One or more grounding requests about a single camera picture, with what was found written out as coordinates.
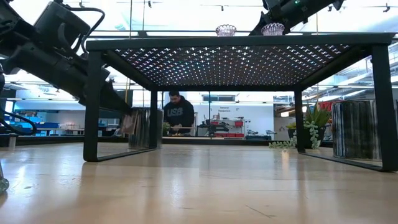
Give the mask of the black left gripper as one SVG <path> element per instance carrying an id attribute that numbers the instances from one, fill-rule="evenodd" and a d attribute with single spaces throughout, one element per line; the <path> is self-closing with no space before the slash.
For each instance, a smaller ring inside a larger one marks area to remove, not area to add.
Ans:
<path id="1" fill-rule="evenodd" d="M 44 52 L 34 44 L 18 46 L 1 65 L 5 74 L 19 68 L 79 100 L 84 99 L 84 73 L 62 56 Z M 101 71 L 101 108 L 129 114 L 131 107 L 116 93 L 113 84 L 106 81 L 108 76 L 109 71 Z"/>

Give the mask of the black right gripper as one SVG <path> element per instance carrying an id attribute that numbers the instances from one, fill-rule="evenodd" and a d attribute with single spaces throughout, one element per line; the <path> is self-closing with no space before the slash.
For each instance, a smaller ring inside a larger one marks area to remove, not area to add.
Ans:
<path id="1" fill-rule="evenodd" d="M 308 18 L 321 9 L 332 5 L 337 11 L 343 5 L 344 0 L 263 0 L 263 6 L 267 10 L 261 16 L 257 25 L 249 35 L 262 35 L 262 28 L 271 23 L 283 24 L 284 33 L 297 24 L 308 22 Z"/>

